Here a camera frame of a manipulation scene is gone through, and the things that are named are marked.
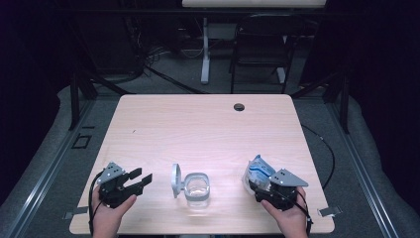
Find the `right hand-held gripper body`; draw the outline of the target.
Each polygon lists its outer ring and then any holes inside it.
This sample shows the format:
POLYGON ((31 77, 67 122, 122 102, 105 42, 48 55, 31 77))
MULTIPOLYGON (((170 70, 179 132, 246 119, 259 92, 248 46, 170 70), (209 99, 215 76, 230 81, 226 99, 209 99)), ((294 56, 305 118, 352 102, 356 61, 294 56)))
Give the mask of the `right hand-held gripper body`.
POLYGON ((286 169, 280 169, 269 177, 267 189, 260 188, 255 192, 257 202, 268 201, 277 209, 292 208, 297 200, 297 188, 305 187, 308 183, 286 169))

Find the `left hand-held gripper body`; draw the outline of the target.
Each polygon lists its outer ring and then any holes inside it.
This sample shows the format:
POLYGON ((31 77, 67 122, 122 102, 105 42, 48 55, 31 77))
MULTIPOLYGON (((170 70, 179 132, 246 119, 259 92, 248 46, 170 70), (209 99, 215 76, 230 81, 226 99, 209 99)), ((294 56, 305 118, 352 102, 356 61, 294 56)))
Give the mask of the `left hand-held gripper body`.
POLYGON ((133 195, 132 187, 125 186, 125 182, 128 180, 129 173, 114 162, 110 162, 97 180, 97 184, 100 186, 100 200, 112 208, 118 207, 133 195))

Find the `white and blue pouch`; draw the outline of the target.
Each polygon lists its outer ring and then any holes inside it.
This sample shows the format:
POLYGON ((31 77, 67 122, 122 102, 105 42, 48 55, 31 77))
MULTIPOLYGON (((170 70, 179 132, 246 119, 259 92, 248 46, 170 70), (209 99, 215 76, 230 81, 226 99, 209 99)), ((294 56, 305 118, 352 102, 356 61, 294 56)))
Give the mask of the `white and blue pouch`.
POLYGON ((249 194, 254 194, 250 182, 257 185, 258 188, 267 189, 269 186, 269 177, 275 173, 275 169, 270 166, 260 155, 248 162, 242 177, 245 190, 249 194))

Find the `clear jug with white lid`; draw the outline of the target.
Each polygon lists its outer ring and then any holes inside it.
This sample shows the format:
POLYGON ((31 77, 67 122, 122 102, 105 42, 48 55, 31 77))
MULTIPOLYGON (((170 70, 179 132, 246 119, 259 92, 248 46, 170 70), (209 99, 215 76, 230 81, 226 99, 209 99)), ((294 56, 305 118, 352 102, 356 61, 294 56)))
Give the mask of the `clear jug with white lid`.
POLYGON ((210 179, 204 173, 182 175, 179 164, 173 164, 171 169, 171 188, 174 198, 182 193, 186 203, 191 208, 204 208, 210 201, 210 179))

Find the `person's left hand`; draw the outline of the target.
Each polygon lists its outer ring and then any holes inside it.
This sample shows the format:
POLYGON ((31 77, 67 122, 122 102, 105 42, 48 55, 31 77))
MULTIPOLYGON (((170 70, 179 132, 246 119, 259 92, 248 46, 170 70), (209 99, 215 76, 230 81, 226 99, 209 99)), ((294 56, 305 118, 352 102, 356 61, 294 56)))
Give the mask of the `person's left hand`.
POLYGON ((137 197, 131 195, 116 208, 102 204, 99 199, 99 186, 93 190, 91 206, 93 208, 93 238, 117 238, 122 219, 135 204, 137 197))

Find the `person's right hand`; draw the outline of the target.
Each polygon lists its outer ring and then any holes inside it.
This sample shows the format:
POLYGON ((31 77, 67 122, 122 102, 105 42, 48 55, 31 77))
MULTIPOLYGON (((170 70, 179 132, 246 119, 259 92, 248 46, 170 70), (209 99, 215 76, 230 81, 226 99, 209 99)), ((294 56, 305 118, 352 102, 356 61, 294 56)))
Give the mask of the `person's right hand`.
POLYGON ((307 221, 304 212, 297 206, 282 211, 268 201, 261 201, 262 207, 273 217, 285 238, 308 238, 307 221))

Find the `grey tape strip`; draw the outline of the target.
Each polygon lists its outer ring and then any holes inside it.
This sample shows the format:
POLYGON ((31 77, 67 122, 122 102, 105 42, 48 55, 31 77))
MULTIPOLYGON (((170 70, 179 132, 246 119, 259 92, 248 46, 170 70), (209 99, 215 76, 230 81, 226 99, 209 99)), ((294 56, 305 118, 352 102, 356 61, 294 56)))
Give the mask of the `grey tape strip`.
POLYGON ((318 210, 318 214, 322 217, 334 217, 340 213, 342 213, 342 209, 339 206, 331 206, 318 210))
POLYGON ((76 207, 71 211, 67 211, 62 219, 63 220, 68 220, 71 219, 74 215, 78 215, 78 214, 84 214, 88 212, 88 207, 87 206, 83 206, 83 207, 76 207))

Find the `white standing desk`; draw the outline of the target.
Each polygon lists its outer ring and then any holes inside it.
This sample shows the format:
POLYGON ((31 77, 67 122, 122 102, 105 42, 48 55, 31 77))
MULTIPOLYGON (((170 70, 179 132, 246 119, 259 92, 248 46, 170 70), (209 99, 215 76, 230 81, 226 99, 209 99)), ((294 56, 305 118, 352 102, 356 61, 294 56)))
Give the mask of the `white standing desk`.
MULTIPOLYGON (((297 8, 297 9, 321 9, 327 0, 182 0, 183 7, 203 8, 203 9, 274 9, 274 8, 297 8)), ((203 20, 203 64, 201 83, 209 82, 210 55, 209 55, 209 35, 208 19, 203 20)))

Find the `black folding chair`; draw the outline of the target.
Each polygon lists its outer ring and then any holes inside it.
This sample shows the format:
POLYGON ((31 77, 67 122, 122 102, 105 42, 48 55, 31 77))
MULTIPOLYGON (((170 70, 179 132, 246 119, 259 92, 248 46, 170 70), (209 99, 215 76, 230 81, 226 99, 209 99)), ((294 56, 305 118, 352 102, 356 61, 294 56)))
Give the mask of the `black folding chair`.
POLYGON ((252 14, 236 26, 233 53, 230 62, 230 92, 235 91, 236 68, 272 68, 284 70, 284 81, 279 85, 284 93, 289 80, 295 48, 305 30, 301 16, 289 14, 252 14))

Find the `silver floor rail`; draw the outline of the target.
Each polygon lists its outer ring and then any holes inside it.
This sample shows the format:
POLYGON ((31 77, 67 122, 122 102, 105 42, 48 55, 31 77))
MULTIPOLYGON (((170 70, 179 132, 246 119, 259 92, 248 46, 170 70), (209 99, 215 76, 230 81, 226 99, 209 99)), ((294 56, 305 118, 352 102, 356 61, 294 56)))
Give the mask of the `silver floor rail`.
POLYGON ((346 133, 339 120, 339 110, 334 103, 326 103, 327 110, 332 118, 333 124, 336 127, 345 147, 350 154, 350 161, 355 171, 361 189, 367 199, 370 210, 376 220, 376 223, 382 233, 383 238, 400 238, 396 227, 392 223, 389 213, 377 192, 377 189, 372 183, 371 177, 368 174, 367 168, 362 160, 362 157, 354 143, 353 137, 350 133, 346 133))
POLYGON ((0 206, 0 238, 87 238, 69 231, 67 211, 79 202, 101 141, 97 103, 81 109, 76 127, 67 129, 68 106, 60 108, 48 135, 6 202, 0 206))

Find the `black metal frame post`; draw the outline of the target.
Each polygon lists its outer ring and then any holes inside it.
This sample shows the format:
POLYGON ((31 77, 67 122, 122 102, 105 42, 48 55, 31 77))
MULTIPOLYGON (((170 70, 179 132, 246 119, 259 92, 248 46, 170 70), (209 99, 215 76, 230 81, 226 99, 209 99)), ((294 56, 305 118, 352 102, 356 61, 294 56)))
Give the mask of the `black metal frame post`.
POLYGON ((346 134, 349 134, 348 115, 349 115, 349 101, 350 101, 350 79, 345 72, 333 72, 330 75, 310 83, 291 94, 293 99, 300 98, 321 85, 327 84, 322 98, 326 103, 335 103, 338 96, 341 96, 340 110, 339 110, 339 123, 346 134))
POLYGON ((120 96, 129 94, 129 91, 108 81, 97 73, 87 69, 80 69, 73 74, 70 79, 70 105, 71 105, 71 123, 69 130, 73 130, 80 119, 79 93, 82 93, 88 100, 95 100, 98 92, 93 86, 97 82, 120 96))

